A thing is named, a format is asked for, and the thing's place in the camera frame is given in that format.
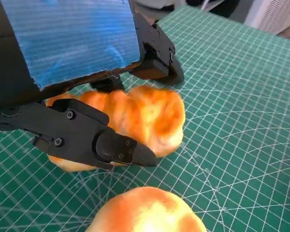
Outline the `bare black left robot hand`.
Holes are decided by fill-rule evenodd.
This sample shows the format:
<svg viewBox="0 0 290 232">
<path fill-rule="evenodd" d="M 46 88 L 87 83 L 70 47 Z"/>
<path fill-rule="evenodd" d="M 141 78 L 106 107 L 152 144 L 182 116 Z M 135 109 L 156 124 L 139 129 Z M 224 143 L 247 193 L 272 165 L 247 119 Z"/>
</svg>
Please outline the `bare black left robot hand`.
<svg viewBox="0 0 290 232">
<path fill-rule="evenodd" d="M 155 166 L 179 147 L 181 97 L 125 92 L 122 73 L 184 80 L 172 41 L 128 0 L 0 0 L 0 131 L 32 133 L 58 167 Z"/>
</svg>

